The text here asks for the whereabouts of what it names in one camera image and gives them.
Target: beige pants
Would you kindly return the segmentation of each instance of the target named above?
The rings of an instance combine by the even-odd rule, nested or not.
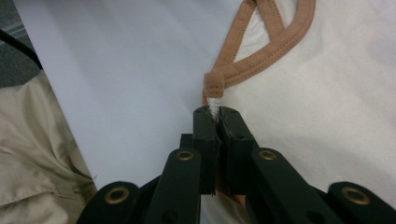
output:
[[[0,89],[0,223],[76,223],[95,192],[44,72]]]

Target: brown strap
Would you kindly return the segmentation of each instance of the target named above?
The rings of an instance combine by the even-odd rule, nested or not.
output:
[[[315,3],[315,0],[300,0],[293,22],[285,29],[275,1],[257,0],[271,42],[246,59],[234,63],[256,6],[252,0],[244,0],[212,71],[205,75],[204,96],[220,98],[225,88],[260,73],[289,52],[308,31],[314,18]]]

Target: gray carpet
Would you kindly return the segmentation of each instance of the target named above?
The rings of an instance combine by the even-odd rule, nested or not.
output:
[[[11,0],[0,0],[0,27],[21,21]],[[19,40],[33,49],[29,37]],[[27,56],[7,44],[0,45],[0,88],[18,86],[38,75],[39,69]]]

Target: brass screw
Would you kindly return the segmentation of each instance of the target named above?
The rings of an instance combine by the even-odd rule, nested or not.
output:
[[[267,161],[273,161],[274,159],[276,159],[276,154],[274,152],[268,151],[268,150],[263,150],[263,151],[259,152],[259,156],[263,160],[267,160]]]
[[[194,157],[194,154],[190,151],[180,151],[177,153],[176,157],[180,161],[189,161]]]
[[[361,192],[358,189],[353,189],[351,187],[343,187],[341,189],[344,197],[350,200],[353,203],[360,204],[360,205],[367,205],[370,203],[370,198],[367,194]]]
[[[105,200],[109,204],[122,203],[129,196],[129,190],[124,186],[115,187],[108,191]]]

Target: black cord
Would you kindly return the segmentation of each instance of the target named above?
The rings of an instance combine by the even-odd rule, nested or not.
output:
[[[17,40],[16,38],[12,37],[11,35],[7,34],[6,32],[4,32],[1,29],[0,29],[0,40],[3,40],[5,43],[9,44],[10,46],[14,47],[15,49],[19,50],[20,52],[22,52],[23,54],[28,56],[30,59],[32,59],[35,62],[35,64],[37,64],[37,66],[40,69],[43,69],[43,67],[41,66],[41,63],[38,60],[38,57],[34,51],[29,49],[24,44],[22,44],[21,41]]]

